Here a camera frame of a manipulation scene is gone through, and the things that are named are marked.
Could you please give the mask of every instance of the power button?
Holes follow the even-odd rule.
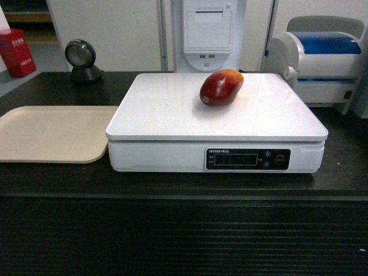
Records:
[[[286,162],[286,157],[282,154],[279,154],[274,158],[274,162],[276,165],[283,165]]]

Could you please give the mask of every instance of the printer lid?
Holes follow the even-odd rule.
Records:
[[[361,54],[358,43],[340,32],[291,32],[304,48],[306,55]]]

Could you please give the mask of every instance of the lcd display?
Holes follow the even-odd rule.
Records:
[[[215,154],[215,165],[256,166],[257,154]]]

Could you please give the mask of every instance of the scale platform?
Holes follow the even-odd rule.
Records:
[[[312,173],[328,131],[275,74],[243,74],[228,106],[209,107],[210,73],[136,77],[106,129],[116,171]]]

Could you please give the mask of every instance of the label printer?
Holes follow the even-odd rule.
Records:
[[[367,50],[342,32],[282,32],[270,40],[264,56],[262,72],[283,77],[307,105],[333,105],[346,114]]]

